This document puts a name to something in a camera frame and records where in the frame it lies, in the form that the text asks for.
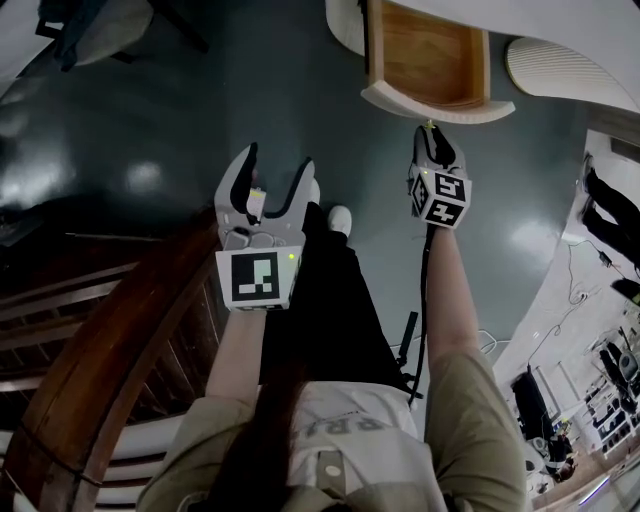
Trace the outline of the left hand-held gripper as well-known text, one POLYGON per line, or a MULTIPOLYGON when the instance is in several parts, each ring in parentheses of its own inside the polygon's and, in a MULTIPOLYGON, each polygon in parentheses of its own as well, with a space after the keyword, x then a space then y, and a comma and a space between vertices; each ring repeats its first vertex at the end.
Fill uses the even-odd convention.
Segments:
POLYGON ((296 171, 283 206, 265 212, 262 224, 247 209, 258 144, 248 145, 227 167, 214 206, 222 249, 216 253, 225 306, 230 310, 286 310, 296 285, 306 235, 303 222, 311 196, 315 164, 306 158, 296 171))

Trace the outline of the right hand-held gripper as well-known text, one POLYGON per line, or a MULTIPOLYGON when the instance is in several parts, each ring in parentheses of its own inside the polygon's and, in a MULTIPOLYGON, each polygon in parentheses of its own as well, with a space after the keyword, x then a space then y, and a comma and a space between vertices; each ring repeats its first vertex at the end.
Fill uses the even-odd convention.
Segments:
POLYGON ((412 216, 441 228, 456 229, 471 204, 472 181, 462 150, 434 124, 414 132, 413 163, 409 170, 412 216), (437 164, 443 170, 435 170, 437 164))

